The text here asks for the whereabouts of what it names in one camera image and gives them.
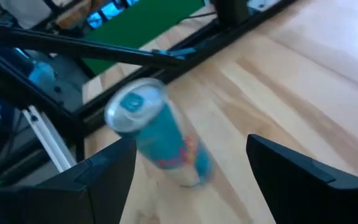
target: can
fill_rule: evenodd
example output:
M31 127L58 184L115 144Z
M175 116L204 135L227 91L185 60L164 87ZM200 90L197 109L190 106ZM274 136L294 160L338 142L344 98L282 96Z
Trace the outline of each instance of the can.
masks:
M120 89L105 108L107 125L136 140L138 151L183 187L206 183L213 162L195 129L159 80L142 78Z

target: wooden table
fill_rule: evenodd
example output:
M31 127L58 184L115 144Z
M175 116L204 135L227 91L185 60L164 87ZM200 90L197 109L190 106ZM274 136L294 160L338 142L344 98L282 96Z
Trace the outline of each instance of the wooden table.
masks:
M168 48L210 19L185 21L144 48ZM118 64L87 83L84 102L133 69ZM215 178L180 189L138 156L121 223L274 223L248 163L248 134L358 175L358 2L300 0L168 90L217 161ZM117 139L99 129L88 156Z

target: metal bracket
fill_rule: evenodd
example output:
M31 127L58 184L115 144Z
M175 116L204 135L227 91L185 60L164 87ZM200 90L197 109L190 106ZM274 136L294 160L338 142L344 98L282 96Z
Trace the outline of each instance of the metal bracket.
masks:
M59 172L77 164L64 140L44 113L32 105L22 112Z

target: cable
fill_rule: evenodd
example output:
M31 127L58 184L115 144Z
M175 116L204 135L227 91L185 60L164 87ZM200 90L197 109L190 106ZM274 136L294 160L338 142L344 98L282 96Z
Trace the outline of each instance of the cable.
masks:
M215 15L216 12L208 12L208 13L205 13L205 14L199 14L199 15L195 15L195 16L189 16L189 17L186 17L184 19L181 19L179 22L185 20L185 19L195 19L195 18L200 18L200 17L205 17L205 16L212 16L212 15Z

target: green backdrop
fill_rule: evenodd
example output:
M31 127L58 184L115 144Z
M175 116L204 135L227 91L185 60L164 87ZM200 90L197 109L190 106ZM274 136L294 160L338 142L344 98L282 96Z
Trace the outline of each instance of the green backdrop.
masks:
M138 49L203 5L203 0L140 0L85 39ZM84 61L97 75L114 64L89 58Z

